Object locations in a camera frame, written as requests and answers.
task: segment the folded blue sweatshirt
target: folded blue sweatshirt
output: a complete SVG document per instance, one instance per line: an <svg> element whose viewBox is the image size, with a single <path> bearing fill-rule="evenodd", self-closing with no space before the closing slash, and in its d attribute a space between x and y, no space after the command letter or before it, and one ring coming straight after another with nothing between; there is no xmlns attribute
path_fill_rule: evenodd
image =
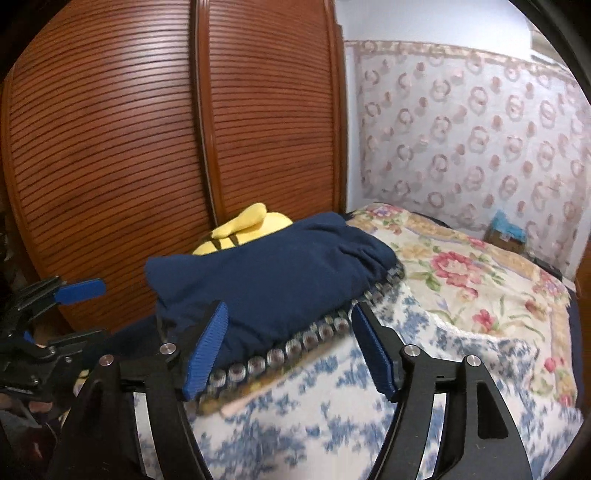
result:
<svg viewBox="0 0 591 480"><path fill-rule="evenodd" d="M228 305L218 368L265 355L363 295L397 265L388 245L331 212L236 248L150 258L145 274L158 294L157 314L172 322L171 341L212 301Z"/></svg>

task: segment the navy blue cloth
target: navy blue cloth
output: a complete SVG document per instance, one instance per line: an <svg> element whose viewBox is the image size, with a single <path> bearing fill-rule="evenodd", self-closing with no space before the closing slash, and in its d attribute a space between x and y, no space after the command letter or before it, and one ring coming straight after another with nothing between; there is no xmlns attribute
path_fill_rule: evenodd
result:
<svg viewBox="0 0 591 480"><path fill-rule="evenodd" d="M570 326L570 347L573 357L574 382L577 384L576 406L582 408L585 392L583 383L583 332L581 331L581 317L579 314L577 294L570 288L567 288L567 290L570 294L570 304L567 308Z"/></svg>
<svg viewBox="0 0 591 480"><path fill-rule="evenodd" d="M94 368L96 359L106 353L125 360L156 355L162 343L156 327L156 317L151 315L107 337L98 351L87 348L82 368Z"/></svg>
<svg viewBox="0 0 591 480"><path fill-rule="evenodd" d="M148 283L157 314L176 326L198 321L214 300L228 305L229 326L215 367L263 355L355 297L397 265L393 250L321 213L237 248L209 255L150 258Z"/></svg>

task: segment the wall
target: wall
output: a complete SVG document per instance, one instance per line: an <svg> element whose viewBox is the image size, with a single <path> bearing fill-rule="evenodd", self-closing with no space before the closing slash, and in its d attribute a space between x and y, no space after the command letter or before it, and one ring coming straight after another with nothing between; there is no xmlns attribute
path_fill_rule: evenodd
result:
<svg viewBox="0 0 591 480"><path fill-rule="evenodd" d="M530 59L526 17L509 0L336 0L345 40L408 40Z"/></svg>
<svg viewBox="0 0 591 480"><path fill-rule="evenodd" d="M337 21L345 40L425 41L489 50L531 61L528 20L509 0L336 0ZM355 68L351 49L346 51L349 104L348 211L367 205L361 188L359 121L356 105ZM591 213L580 230L588 231ZM566 272L573 278L586 245L579 235Z"/></svg>

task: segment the yellow stuffed animal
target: yellow stuffed animal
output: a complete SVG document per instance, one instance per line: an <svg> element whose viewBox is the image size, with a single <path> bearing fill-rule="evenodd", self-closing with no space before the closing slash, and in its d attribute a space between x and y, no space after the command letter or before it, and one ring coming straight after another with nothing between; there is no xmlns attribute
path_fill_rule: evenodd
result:
<svg viewBox="0 0 591 480"><path fill-rule="evenodd" d="M293 222L282 213L267 212L263 203L250 205L236 218L217 227L202 240L193 255L207 255L238 247L290 226Z"/></svg>

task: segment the floral bedspread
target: floral bedspread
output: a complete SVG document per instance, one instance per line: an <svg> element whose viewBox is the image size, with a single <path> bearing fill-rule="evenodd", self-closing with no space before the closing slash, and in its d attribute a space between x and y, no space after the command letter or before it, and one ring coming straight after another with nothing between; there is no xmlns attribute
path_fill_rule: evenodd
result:
<svg viewBox="0 0 591 480"><path fill-rule="evenodd" d="M383 325L431 356L482 358L511 412L541 480L562 457L582 417L529 389L535 351L528 342L463 332L425 311L405 284L373 308ZM229 419L187 414L213 477L220 480L339 478L363 480L382 447L395 405L375 389L355 338L335 342L316 362L295 369L270 391ZM418 478L433 472L441 439L445 395L434 402ZM136 417L147 474L161 478L145 396L136 396Z"/></svg>
<svg viewBox="0 0 591 480"><path fill-rule="evenodd" d="M536 353L530 389L564 406L577 396L565 286L520 255L374 203L348 221L390 245L418 302L466 332L524 339Z"/></svg>

